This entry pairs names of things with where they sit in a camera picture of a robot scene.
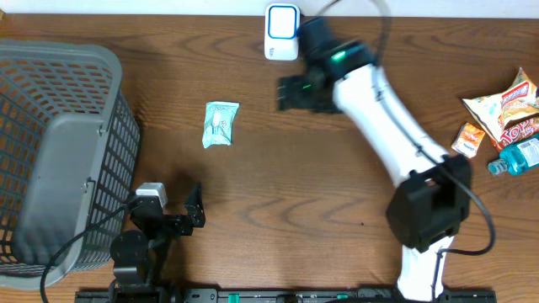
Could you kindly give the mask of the teal snack packet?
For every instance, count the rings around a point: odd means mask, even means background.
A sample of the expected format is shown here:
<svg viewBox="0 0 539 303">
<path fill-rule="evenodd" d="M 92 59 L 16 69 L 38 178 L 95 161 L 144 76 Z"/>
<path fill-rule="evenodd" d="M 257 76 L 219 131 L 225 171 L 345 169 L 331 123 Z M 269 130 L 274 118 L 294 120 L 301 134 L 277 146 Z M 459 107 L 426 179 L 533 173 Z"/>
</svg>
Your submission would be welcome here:
<svg viewBox="0 0 539 303">
<path fill-rule="evenodd" d="M 232 123 L 239 106 L 240 103 L 225 101 L 213 101 L 206 104 L 202 136 L 204 148 L 232 144 Z"/>
</svg>

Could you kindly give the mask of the small orange candy box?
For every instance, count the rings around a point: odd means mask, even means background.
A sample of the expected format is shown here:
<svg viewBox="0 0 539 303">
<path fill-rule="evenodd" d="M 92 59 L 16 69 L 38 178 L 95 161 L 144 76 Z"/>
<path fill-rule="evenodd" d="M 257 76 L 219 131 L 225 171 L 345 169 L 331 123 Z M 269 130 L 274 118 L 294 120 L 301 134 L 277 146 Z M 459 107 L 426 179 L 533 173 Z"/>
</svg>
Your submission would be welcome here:
<svg viewBox="0 0 539 303">
<path fill-rule="evenodd" d="M 467 158 L 473 158 L 477 155 L 485 135 L 483 130 L 467 122 L 460 128 L 451 148 Z"/>
</svg>

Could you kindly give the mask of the blue mouthwash bottle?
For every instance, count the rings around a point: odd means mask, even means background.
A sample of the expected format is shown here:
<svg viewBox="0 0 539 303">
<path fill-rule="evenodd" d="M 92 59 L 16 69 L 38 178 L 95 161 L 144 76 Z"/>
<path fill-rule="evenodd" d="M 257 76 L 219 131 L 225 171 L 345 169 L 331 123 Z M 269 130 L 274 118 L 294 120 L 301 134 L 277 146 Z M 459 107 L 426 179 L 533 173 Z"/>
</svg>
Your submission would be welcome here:
<svg viewBox="0 0 539 303">
<path fill-rule="evenodd" d="M 507 146 L 498 159 L 488 164 L 493 175 L 509 173 L 518 176 L 534 167 L 538 167 L 538 135 Z"/>
</svg>

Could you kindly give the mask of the orange Toppo snack box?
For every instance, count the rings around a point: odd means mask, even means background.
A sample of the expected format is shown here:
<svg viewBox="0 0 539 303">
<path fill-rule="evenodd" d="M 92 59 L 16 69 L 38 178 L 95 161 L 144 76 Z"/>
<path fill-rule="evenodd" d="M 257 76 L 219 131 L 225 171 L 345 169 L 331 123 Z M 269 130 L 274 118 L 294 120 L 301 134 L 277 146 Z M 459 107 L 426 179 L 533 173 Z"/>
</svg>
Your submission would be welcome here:
<svg viewBox="0 0 539 303">
<path fill-rule="evenodd" d="M 523 141 L 537 133 L 538 117 L 533 117 L 504 130 L 498 141 L 490 138 L 490 142 L 498 152 L 501 152 L 507 146 Z"/>
</svg>

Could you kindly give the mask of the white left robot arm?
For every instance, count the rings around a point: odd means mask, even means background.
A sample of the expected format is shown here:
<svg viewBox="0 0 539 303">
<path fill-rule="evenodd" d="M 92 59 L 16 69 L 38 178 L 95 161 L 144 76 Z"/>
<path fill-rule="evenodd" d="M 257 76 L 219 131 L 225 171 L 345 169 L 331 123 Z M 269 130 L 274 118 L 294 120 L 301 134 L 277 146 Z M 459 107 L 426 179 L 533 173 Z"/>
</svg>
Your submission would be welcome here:
<svg viewBox="0 0 539 303">
<path fill-rule="evenodd" d="M 162 183 L 143 183 L 126 202 L 135 230 L 123 231 L 110 245 L 115 281 L 109 287 L 113 302 L 177 302 L 171 282 L 161 280 L 161 270 L 174 240 L 190 236 L 205 225 L 201 184 L 184 202 L 186 212 L 166 215 L 168 203 Z"/>
</svg>

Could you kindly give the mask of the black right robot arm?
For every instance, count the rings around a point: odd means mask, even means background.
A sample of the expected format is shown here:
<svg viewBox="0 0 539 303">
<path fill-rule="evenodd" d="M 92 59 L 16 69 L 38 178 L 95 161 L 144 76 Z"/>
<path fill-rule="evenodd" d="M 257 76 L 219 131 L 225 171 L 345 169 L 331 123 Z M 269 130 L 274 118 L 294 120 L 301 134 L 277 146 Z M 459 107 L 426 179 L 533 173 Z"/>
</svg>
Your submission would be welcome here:
<svg viewBox="0 0 539 303">
<path fill-rule="evenodd" d="M 405 300 L 440 298 L 444 262 L 436 254 L 469 216 L 470 199 L 457 186 L 470 184 L 467 159 L 450 156 L 421 128 L 365 44 L 336 40 L 322 17 L 302 23 L 296 37 L 306 70 L 281 78 L 279 110 L 345 114 L 356 125 L 395 188 L 386 217 L 403 249 L 398 292 Z"/>
</svg>

